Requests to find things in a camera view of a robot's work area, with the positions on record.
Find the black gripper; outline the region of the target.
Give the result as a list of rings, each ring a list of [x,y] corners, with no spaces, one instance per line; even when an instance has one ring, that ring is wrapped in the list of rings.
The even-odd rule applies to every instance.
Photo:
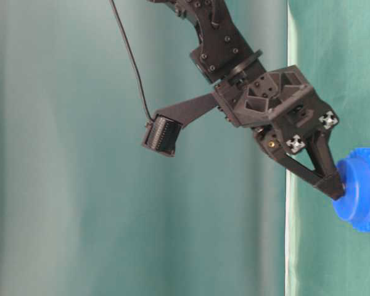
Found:
[[[266,72],[248,83],[221,81],[213,95],[235,127],[272,128],[255,130],[268,157],[332,199],[345,194],[329,148],[330,130],[339,118],[297,66]],[[288,155],[305,146],[313,171]]]

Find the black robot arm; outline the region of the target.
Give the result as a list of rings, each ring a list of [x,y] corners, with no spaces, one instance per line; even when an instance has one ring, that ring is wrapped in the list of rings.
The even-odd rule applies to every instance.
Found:
[[[319,98],[296,66],[266,71],[241,35],[224,1],[167,1],[195,27],[196,67],[214,90],[158,109],[144,147],[172,157],[178,135],[214,108],[235,127],[249,128],[261,150],[275,162],[333,200],[344,194],[328,142],[338,124],[332,107]]]

